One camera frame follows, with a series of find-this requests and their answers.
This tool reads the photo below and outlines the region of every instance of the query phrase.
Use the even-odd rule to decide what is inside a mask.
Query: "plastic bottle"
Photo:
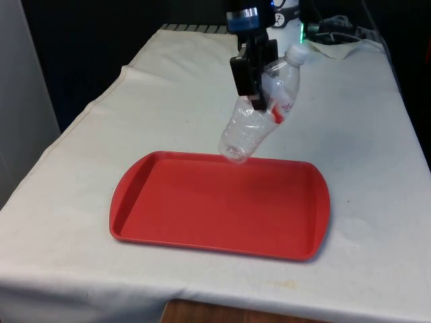
[[[266,111],[257,111],[247,97],[239,97],[228,126],[222,133],[219,150],[232,162],[245,162],[262,141],[274,131],[292,109],[299,92],[299,67],[309,50],[292,45],[284,58],[267,65],[262,86],[268,98]]]

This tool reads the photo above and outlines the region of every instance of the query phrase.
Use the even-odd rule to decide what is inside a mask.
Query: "bottle cap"
[[[310,54],[310,50],[306,45],[303,44],[293,44],[287,49],[285,58],[293,65],[302,65],[307,60]]]

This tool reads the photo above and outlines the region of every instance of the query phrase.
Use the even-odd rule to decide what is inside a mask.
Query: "red tray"
[[[329,193],[309,163],[220,155],[151,153],[112,198],[118,240],[307,260],[329,222]]]

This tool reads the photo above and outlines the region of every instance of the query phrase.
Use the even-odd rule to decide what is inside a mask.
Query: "white tablecloth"
[[[46,150],[0,213],[0,319],[157,322],[183,298],[334,322],[431,322],[431,176],[377,47],[342,61],[313,55],[289,120],[256,153],[311,162],[326,178],[331,226],[316,259],[112,238],[110,199],[129,166],[152,151],[217,153],[235,54],[233,36],[157,32]]]

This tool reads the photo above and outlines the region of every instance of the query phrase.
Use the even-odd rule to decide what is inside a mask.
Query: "white wall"
[[[20,0],[0,0],[0,208],[58,136]]]

